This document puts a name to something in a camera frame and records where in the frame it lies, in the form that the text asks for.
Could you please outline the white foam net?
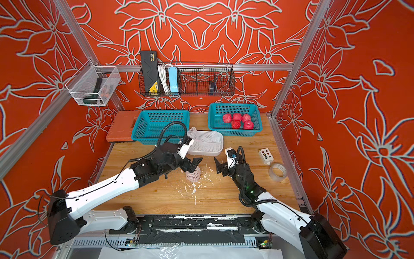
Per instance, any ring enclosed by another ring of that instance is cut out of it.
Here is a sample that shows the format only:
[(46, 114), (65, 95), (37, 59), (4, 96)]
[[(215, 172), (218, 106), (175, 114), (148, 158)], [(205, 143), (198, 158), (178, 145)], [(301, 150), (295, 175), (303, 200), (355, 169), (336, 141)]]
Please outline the white foam net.
[(192, 138), (192, 140), (199, 140), (200, 138), (200, 131), (196, 129), (196, 127), (192, 127), (187, 131), (187, 136)]
[(200, 131), (200, 152), (219, 153), (223, 149), (223, 136), (217, 131)]

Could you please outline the red apple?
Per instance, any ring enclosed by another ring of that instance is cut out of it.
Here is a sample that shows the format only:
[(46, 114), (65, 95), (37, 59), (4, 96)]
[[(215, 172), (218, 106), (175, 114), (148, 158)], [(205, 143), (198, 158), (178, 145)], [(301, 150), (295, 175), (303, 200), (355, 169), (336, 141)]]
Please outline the red apple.
[(249, 114), (242, 115), (242, 122), (248, 122), (251, 121), (251, 116)]
[(254, 123), (250, 120), (247, 120), (243, 123), (243, 129), (244, 130), (252, 130), (254, 129)]

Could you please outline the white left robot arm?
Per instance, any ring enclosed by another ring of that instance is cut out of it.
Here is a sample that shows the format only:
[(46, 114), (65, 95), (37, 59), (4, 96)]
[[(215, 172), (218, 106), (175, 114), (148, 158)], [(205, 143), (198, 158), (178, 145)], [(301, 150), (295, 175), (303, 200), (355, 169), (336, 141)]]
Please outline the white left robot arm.
[(157, 181), (161, 176), (180, 168), (194, 173), (202, 161), (186, 157), (195, 141), (184, 137), (180, 144), (157, 144), (147, 155), (130, 159), (127, 168), (118, 175), (87, 188), (65, 192), (59, 190), (50, 196), (47, 209), (47, 225), (50, 243), (60, 245), (79, 234), (93, 231), (114, 230), (117, 234), (131, 234), (138, 230), (138, 218), (130, 206), (107, 211), (96, 210), (101, 204), (130, 191)]

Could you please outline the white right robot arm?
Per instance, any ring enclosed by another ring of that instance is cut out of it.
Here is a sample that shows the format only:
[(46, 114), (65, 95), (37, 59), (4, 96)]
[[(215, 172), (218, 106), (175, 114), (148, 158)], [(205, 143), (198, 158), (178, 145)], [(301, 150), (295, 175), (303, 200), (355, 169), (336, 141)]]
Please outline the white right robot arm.
[(241, 204), (255, 209), (254, 228), (278, 235), (307, 259), (344, 258), (347, 248), (324, 216), (303, 213), (277, 200), (255, 182), (250, 166), (241, 158), (223, 164), (215, 159), (215, 164), (218, 174), (234, 181)]

